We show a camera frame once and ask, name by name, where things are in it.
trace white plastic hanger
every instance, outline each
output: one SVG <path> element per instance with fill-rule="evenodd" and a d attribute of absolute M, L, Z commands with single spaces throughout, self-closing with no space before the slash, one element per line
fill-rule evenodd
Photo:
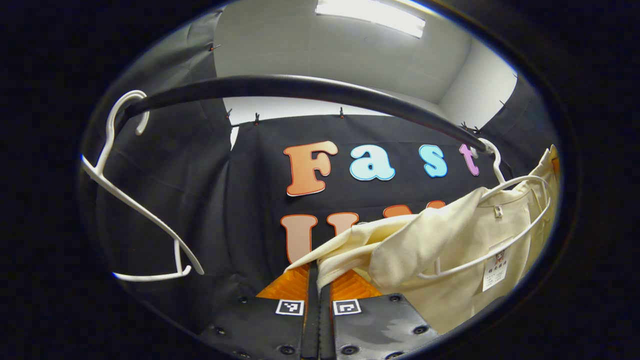
<path fill-rule="evenodd" d="M 526 176 L 520 176 L 520 177 L 516 177 L 514 179 L 511 179 L 509 181 L 505 181 L 504 180 L 504 176 L 502 176 L 502 172 L 500 172 L 500 162 L 502 161 L 502 158 L 500 157 L 500 152 L 498 151 L 498 149 L 496 148 L 496 146 L 494 144 L 492 144 L 491 142 L 489 142 L 488 140 L 485 139 L 479 139 L 480 141 L 482 141 L 483 143 L 486 144 L 487 146 L 487 151 L 489 153 L 495 153 L 495 161 L 493 162 L 493 171 L 495 172 L 496 177 L 498 178 L 498 181 L 500 182 L 500 184 L 498 186 L 496 186 L 495 188 L 489 190 L 488 192 L 486 192 L 481 198 L 479 203 L 482 203 L 484 201 L 486 201 L 487 199 L 489 199 L 490 197 L 497 195 L 501 190 L 508 188 L 511 185 L 515 185 L 518 184 L 522 181 L 526 181 L 526 180 L 535 180 L 535 181 L 539 181 L 543 186 L 542 186 L 542 191 L 543 194 L 545 196 L 545 202 L 547 203 L 547 206 L 545 207 L 544 210 L 542 210 L 542 212 L 540 213 L 540 215 L 538 215 L 538 217 L 533 220 L 531 222 L 531 224 L 529 224 L 529 226 L 527 226 L 526 229 L 524 229 L 520 234 L 518 234 L 517 236 L 515 236 L 513 239 L 507 241 L 506 243 L 502 244 L 500 247 L 497 247 L 496 249 L 493 249 L 491 252 L 489 252 L 487 255 L 481 256 L 480 258 L 477 258 L 473 261 L 469 261 L 466 264 L 457 266 L 453 269 L 449 269 L 446 271 L 441 271 L 440 270 L 440 257 L 438 257 L 435 260 L 434 266 L 435 266 L 435 274 L 434 275 L 425 275 L 425 274 L 418 274 L 418 277 L 420 277 L 421 279 L 438 279 L 447 275 L 451 275 L 451 274 L 455 274 L 456 272 L 460 272 L 464 269 L 468 269 L 471 266 L 474 266 L 478 263 L 481 263 L 484 260 L 487 260 L 488 258 L 492 258 L 494 257 L 496 254 L 500 253 L 501 251 L 503 251 L 504 249 L 510 247 L 512 244 L 514 244 L 516 241 L 520 240 L 521 238 L 523 238 L 524 236 L 526 236 L 529 231 L 540 221 L 540 219 L 542 219 L 542 217 L 544 216 L 545 213 L 547 213 L 547 210 L 549 209 L 549 207 L 551 206 L 551 198 L 547 195 L 547 187 L 549 187 L 549 183 L 546 182 L 546 180 L 544 180 L 543 178 L 541 178 L 540 176 L 533 176 L 533 175 L 526 175 Z"/>
<path fill-rule="evenodd" d="M 89 161 L 82 155 L 82 165 L 84 171 L 86 171 L 89 176 L 95 180 L 101 187 L 111 193 L 113 196 L 122 200 L 125 204 L 129 205 L 133 209 L 135 209 L 138 213 L 144 215 L 147 219 L 153 221 L 155 225 L 158 225 L 162 230 L 164 230 L 167 234 L 169 234 L 173 238 L 173 250 L 175 254 L 175 266 L 177 271 L 174 274 L 164 274 L 164 275 L 150 275 L 150 276 L 134 276 L 134 275 L 124 275 L 113 273 L 115 277 L 126 280 L 126 281 L 159 281 L 159 280 L 167 280 L 167 279 L 175 279 L 177 277 L 186 276 L 191 271 L 191 266 L 187 265 L 187 267 L 183 270 L 182 264 L 180 263 L 180 248 L 183 249 L 184 253 L 187 255 L 187 258 L 191 261 L 191 264 L 195 268 L 196 272 L 200 275 L 204 274 L 204 270 L 202 270 L 202 266 L 200 266 L 200 262 L 197 260 L 195 255 L 189 250 L 187 244 L 180 239 L 180 236 L 176 234 L 170 227 L 168 227 L 162 220 L 153 215 L 149 210 L 145 209 L 142 205 L 138 204 L 135 200 L 130 198 L 127 194 L 118 189 L 114 184 L 112 184 L 109 180 L 107 180 L 102 174 L 104 171 L 104 165 L 107 162 L 107 158 L 109 157 L 109 153 L 111 152 L 111 148 L 113 146 L 113 140 L 115 138 L 115 130 L 113 128 L 113 123 L 115 121 L 116 114 L 120 107 L 128 100 L 131 99 L 143 99 L 147 95 L 140 90 L 132 90 L 124 94 L 119 100 L 113 105 L 111 112 L 109 113 L 109 117 L 107 118 L 107 139 L 105 141 L 104 147 L 102 148 L 102 152 L 100 154 L 100 158 L 98 159 L 98 163 L 95 167 L 89 163 Z M 142 120 L 138 124 L 136 128 L 136 135 L 142 135 L 144 132 L 147 122 L 149 120 L 149 112 L 146 111 L 142 115 Z"/>

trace ceiling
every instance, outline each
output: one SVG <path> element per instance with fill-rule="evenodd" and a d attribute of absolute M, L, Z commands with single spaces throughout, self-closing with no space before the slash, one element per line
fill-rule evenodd
<path fill-rule="evenodd" d="M 471 37 L 446 19 L 392 3 L 426 21 L 418 39 L 357 19 L 316 15 L 316 0 L 240 0 L 220 15 L 218 76 L 293 74 L 390 90 L 439 103 Z"/>

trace cream garment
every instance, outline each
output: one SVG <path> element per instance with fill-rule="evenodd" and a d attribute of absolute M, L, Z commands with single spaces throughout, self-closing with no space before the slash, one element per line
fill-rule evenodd
<path fill-rule="evenodd" d="M 549 210 L 526 236 L 508 248 L 506 277 L 484 292 L 485 262 L 439 279 L 420 279 L 417 274 L 434 274 L 438 256 L 441 269 L 448 270 L 520 234 L 545 207 L 539 182 L 524 181 L 481 204 L 486 188 L 478 188 L 440 209 L 426 208 L 417 215 L 354 225 L 287 270 L 318 259 L 317 284 L 321 289 L 354 268 L 382 293 L 402 293 L 436 331 L 448 332 L 506 295 L 538 257 L 555 216 L 558 183 L 551 159 L 556 156 L 552 145 L 530 173 L 549 183 Z M 500 218 L 494 212 L 497 205 L 502 207 Z"/>

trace ceiling light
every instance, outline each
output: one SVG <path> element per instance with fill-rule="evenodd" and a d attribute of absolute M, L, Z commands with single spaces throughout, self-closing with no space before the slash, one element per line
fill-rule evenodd
<path fill-rule="evenodd" d="M 365 20 L 417 38 L 424 29 L 424 20 L 419 17 L 373 0 L 318 0 L 316 14 Z"/>

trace clothing tag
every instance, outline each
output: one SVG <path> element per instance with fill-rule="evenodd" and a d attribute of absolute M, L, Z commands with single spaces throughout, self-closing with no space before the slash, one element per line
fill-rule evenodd
<path fill-rule="evenodd" d="M 496 218 L 502 218 L 502 206 L 496 205 L 493 207 L 493 211 L 495 212 Z"/>
<path fill-rule="evenodd" d="M 500 241 L 494 246 L 489 248 L 489 252 L 493 251 L 497 247 L 500 247 L 504 244 L 505 241 L 509 241 L 513 236 Z M 509 248 L 504 249 L 499 252 L 495 256 L 488 258 L 484 264 L 484 277 L 483 277 L 483 285 L 482 291 L 486 291 L 491 288 L 493 285 L 496 285 L 498 282 L 501 282 L 505 276 L 507 275 L 507 264 L 509 257 Z"/>

